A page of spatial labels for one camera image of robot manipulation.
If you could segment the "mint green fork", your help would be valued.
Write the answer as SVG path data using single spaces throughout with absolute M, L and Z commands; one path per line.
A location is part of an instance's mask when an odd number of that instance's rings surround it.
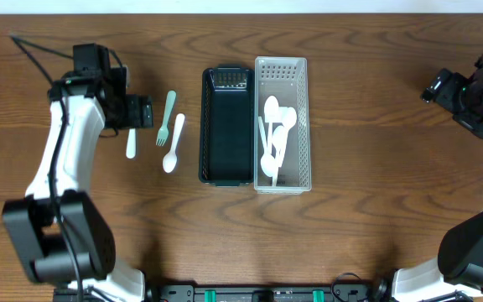
M 158 135 L 156 139 L 156 145 L 159 147 L 163 147 L 167 141 L 167 138 L 169 137 L 168 124 L 169 124 L 171 112 L 174 108 L 176 97 L 177 97 L 176 91 L 169 91 L 167 93 L 163 121 L 162 121 L 161 127 L 158 130 Z

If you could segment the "white fork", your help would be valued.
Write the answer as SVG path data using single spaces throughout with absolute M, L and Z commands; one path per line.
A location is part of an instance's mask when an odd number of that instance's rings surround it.
M 128 159 L 134 159 L 137 154 L 137 131 L 135 128 L 128 130 L 127 134 L 127 146 L 126 157 Z

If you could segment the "white spoon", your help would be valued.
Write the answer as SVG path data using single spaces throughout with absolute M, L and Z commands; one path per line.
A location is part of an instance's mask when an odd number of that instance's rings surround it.
M 277 121 L 280 113 L 278 99 L 275 96 L 269 96 L 264 104 L 264 115 L 267 121 L 267 152 L 272 153 L 272 135 L 273 123 Z
M 263 156 L 260 159 L 262 172 L 267 177 L 275 178 L 278 173 L 277 162 L 267 148 L 267 137 L 266 137 L 266 132 L 263 125 L 263 120 L 261 117 L 258 117 L 257 120 L 258 120 L 259 133 L 260 133 L 262 146 L 263 146 Z
M 272 186 L 275 187 L 278 181 L 278 169 L 281 165 L 281 158 L 283 156 L 283 148 L 284 144 L 287 142 L 287 134 L 285 127 L 283 125 L 279 125 L 273 131 L 272 143 L 276 149 L 275 153 L 275 164 L 276 169 L 274 171 L 274 175 L 272 177 Z

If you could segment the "white spoon crossed top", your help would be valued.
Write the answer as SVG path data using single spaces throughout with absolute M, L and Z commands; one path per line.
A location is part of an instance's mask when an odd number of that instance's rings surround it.
M 283 165 L 286 147 L 288 144 L 288 133 L 289 130 L 295 125 L 297 122 L 297 113 L 293 107 L 287 107 L 283 111 L 283 131 L 281 132 L 280 136 L 280 155 L 278 156 L 278 167 Z

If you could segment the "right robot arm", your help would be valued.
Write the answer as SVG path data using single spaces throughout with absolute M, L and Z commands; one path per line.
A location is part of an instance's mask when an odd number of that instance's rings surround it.
M 483 52 L 465 77 L 442 69 L 421 95 L 450 112 L 455 122 L 483 139 Z M 483 207 L 448 230 L 436 258 L 397 270 L 374 290 L 380 301 L 471 301 L 483 297 Z

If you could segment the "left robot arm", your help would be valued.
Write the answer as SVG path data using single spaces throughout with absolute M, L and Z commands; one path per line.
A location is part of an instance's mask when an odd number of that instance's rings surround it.
M 96 144 L 108 126 L 149 127 L 151 100 L 128 95 L 126 65 L 75 70 L 49 90 L 49 135 L 23 198 L 2 219 L 27 279 L 53 284 L 60 301 L 144 301 L 144 273 L 116 255 L 89 191 Z

